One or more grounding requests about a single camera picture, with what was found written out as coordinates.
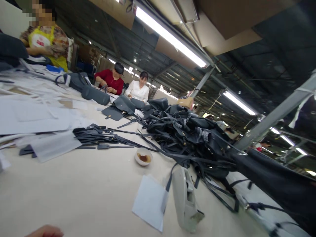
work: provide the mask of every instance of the black hair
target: black hair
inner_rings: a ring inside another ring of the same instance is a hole
[[[124,66],[123,66],[121,63],[117,62],[117,63],[115,64],[115,66],[114,66],[114,70],[115,70],[118,74],[123,75],[123,73],[124,73]]]
[[[265,143],[265,144],[267,144],[267,145],[269,145],[269,146],[272,146],[271,142],[268,141],[268,140],[264,140],[264,141],[262,141],[261,143]]]
[[[52,17],[57,21],[57,12],[55,9],[55,0],[39,0],[39,4],[43,6],[45,9],[50,9],[52,13]]]
[[[141,72],[141,74],[139,75],[139,77],[144,77],[144,78],[146,78],[146,80],[148,80],[148,73],[145,72],[145,71],[143,71],[143,72]]]

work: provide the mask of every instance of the gray handbag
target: gray handbag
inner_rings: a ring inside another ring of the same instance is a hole
[[[136,106],[137,109],[143,109],[145,107],[145,103],[141,100],[132,98],[131,102]]]
[[[113,105],[102,110],[102,113],[115,121],[119,121],[124,116],[129,116],[135,113],[135,105],[124,95],[120,95],[114,100]]]
[[[93,99],[95,102],[101,105],[107,105],[110,101],[110,96],[101,91],[104,87],[100,88],[100,90],[92,87],[92,86],[85,86],[82,89],[81,96],[86,100]]]

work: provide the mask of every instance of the metal pole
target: metal pole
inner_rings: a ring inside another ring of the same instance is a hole
[[[196,97],[196,95],[198,94],[199,90],[202,89],[202,86],[205,84],[205,82],[207,81],[207,79],[210,77],[210,75],[212,74],[212,72],[214,71],[215,66],[212,67],[211,70],[209,70],[204,77],[202,78],[202,80],[200,81],[200,83],[197,85],[197,87],[195,88],[195,90],[193,91],[193,93],[190,95],[190,97],[194,98]]]
[[[239,150],[244,150],[256,141],[258,137],[278,120],[284,118],[288,113],[295,109],[311,92],[316,90],[316,70],[312,76],[297,90],[295,90],[288,98],[286,98],[278,107],[276,107],[268,116],[260,123],[253,127],[250,132],[246,133],[236,144],[235,147]]]

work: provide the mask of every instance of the box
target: box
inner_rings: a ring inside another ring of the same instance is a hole
[[[192,97],[186,98],[186,99],[179,99],[178,105],[181,105],[182,107],[192,109],[193,108],[194,99]]]

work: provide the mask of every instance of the red shirt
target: red shirt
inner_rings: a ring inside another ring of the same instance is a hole
[[[101,77],[106,82],[106,84],[108,84],[108,87],[112,87],[117,90],[117,95],[122,94],[124,81],[122,80],[122,78],[114,80],[113,72],[110,69],[96,73],[94,75],[94,78],[96,78],[97,76]]]

